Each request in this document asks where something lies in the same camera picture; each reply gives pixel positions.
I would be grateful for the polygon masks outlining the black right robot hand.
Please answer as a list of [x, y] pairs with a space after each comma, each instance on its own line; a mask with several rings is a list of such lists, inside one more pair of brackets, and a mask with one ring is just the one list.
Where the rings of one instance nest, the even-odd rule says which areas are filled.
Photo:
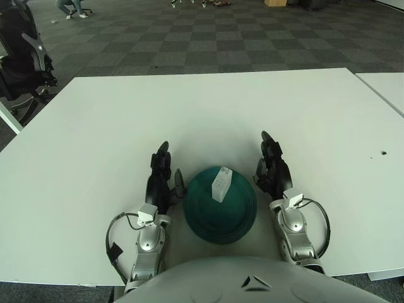
[[282, 199], [283, 192], [292, 188], [292, 178], [287, 163], [282, 158], [279, 142], [266, 131], [261, 132], [261, 153], [253, 180], [257, 187], [268, 193], [272, 200]]

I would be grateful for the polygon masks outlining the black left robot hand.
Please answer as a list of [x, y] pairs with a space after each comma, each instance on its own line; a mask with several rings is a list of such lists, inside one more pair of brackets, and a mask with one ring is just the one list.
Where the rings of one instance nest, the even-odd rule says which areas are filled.
[[174, 187], [169, 187], [168, 181], [171, 178], [171, 154], [169, 152], [169, 142], [164, 141], [156, 153], [151, 156], [151, 175], [146, 183], [145, 203], [154, 205], [158, 213], [165, 215], [168, 209], [177, 200], [184, 199], [187, 194], [182, 172], [177, 169], [174, 174]]

